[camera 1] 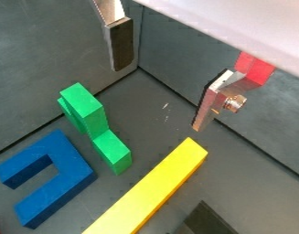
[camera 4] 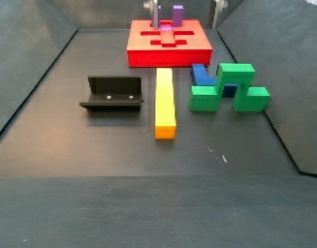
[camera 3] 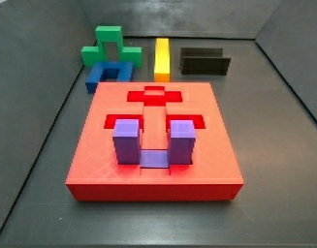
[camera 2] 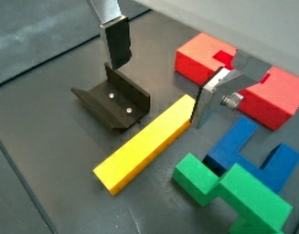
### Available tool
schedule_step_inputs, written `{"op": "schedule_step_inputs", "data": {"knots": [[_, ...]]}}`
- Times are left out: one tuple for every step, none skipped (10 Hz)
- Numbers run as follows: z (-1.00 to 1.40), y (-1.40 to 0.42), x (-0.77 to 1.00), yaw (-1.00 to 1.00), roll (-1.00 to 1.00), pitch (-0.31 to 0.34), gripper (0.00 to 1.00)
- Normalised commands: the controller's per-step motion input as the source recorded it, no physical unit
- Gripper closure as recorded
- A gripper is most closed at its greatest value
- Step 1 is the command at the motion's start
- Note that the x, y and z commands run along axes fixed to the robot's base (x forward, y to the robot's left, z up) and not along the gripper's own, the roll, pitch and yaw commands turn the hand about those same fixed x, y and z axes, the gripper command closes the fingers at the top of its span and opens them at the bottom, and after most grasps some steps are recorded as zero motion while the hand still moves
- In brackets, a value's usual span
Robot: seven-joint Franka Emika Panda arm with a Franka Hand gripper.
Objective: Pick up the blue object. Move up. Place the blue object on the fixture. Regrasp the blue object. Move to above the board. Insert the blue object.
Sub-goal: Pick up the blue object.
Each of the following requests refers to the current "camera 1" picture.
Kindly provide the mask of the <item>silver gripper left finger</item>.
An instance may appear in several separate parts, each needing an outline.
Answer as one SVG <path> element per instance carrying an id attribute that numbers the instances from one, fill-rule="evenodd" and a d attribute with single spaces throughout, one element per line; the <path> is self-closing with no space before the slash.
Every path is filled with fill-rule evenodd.
<path id="1" fill-rule="evenodd" d="M 92 9 L 103 26 L 110 64 L 114 71 L 134 61 L 134 20 L 126 16 L 122 0 L 91 0 Z"/>

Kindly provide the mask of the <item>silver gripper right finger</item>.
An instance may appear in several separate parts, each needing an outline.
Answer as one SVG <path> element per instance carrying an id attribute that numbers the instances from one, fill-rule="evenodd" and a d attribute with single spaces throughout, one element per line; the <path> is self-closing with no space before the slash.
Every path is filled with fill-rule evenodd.
<path id="1" fill-rule="evenodd" d="M 205 87 L 198 112 L 193 119 L 194 130 L 203 131 L 222 110 L 238 112 L 247 101 L 245 93 L 258 87 L 259 84 L 243 73 L 225 69 Z"/>

